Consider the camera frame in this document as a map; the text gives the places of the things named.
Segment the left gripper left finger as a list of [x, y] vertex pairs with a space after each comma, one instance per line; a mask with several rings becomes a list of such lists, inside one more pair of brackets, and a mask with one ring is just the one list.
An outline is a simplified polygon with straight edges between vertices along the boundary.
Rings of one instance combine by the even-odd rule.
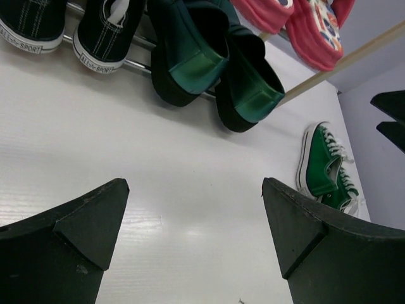
[[129, 195], [113, 179], [1, 227], [1, 303], [95, 303]]

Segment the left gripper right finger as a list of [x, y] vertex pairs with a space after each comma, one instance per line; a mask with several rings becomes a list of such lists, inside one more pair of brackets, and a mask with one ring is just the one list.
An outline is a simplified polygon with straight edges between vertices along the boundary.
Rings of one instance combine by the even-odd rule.
[[275, 178], [262, 195], [294, 303], [404, 303], [404, 231], [309, 199]]

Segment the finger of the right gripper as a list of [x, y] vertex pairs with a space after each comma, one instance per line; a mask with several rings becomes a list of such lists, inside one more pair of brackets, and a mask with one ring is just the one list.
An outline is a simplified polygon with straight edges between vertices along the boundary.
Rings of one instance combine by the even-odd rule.
[[399, 122], [381, 122], [376, 126], [376, 129], [405, 153], [405, 131], [403, 125]]
[[405, 90], [381, 92], [370, 103], [393, 119], [404, 119]]

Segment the green sneaker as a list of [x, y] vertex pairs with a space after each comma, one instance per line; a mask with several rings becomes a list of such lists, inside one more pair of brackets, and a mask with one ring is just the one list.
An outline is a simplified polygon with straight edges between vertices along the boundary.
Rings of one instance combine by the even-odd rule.
[[332, 132], [330, 123], [311, 124], [302, 138], [296, 173], [298, 191], [318, 200], [338, 189], [337, 179], [344, 162], [354, 163]]
[[320, 196], [318, 201], [357, 218], [360, 218], [360, 207], [366, 203], [344, 167], [339, 169], [337, 175], [337, 190]]

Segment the pink sandal back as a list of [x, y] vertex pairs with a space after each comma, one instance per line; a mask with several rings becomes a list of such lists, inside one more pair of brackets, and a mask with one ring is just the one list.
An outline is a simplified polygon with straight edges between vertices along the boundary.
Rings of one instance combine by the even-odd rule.
[[332, 71], [344, 55], [339, 30], [354, 1], [294, 1], [293, 5], [285, 28], [294, 51], [311, 68]]

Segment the pink sandal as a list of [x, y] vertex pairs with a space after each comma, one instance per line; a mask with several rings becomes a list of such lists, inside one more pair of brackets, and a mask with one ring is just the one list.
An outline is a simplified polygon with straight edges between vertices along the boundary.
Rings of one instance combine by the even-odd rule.
[[285, 28], [294, 51], [311, 68], [332, 71], [344, 55], [339, 30], [354, 1], [294, 1], [293, 5]]
[[294, 12], [288, 0], [233, 0], [241, 15], [262, 32], [277, 34]]

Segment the green loafer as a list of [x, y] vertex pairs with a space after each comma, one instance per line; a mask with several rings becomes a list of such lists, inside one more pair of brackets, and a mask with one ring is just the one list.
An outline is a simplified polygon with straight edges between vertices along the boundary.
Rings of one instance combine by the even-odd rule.
[[229, 61], [215, 86], [216, 105], [224, 126], [245, 132], [265, 119], [285, 96], [284, 87], [265, 59], [264, 42], [241, 25], [230, 1], [212, 1], [225, 13]]
[[228, 17], [210, 1], [148, 1], [147, 11], [157, 37], [153, 87], [163, 101], [184, 107], [212, 87], [228, 63]]

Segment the pink sandal front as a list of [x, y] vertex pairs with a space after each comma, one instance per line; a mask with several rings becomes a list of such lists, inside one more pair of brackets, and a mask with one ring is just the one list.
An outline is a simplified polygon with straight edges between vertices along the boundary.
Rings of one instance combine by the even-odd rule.
[[262, 32], [277, 34], [294, 12], [288, 0], [233, 0], [241, 15]]

